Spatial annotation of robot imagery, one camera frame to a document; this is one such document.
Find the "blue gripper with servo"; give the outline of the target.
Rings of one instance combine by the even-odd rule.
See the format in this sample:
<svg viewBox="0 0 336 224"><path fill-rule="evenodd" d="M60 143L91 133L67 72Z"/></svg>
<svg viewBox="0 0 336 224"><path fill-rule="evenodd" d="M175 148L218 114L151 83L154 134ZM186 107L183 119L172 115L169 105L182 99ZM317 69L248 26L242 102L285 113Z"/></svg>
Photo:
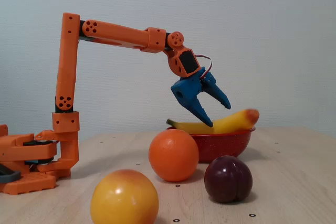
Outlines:
<svg viewBox="0 0 336 224"><path fill-rule="evenodd" d="M198 94L201 91L208 93L227 109L231 109L231 104L226 94L216 85L216 79L211 73L204 76L201 84L200 76L204 72L205 68L201 67L197 73L180 78L171 86L171 91L181 106L184 106L205 125L213 127L213 122L198 100Z"/></svg>

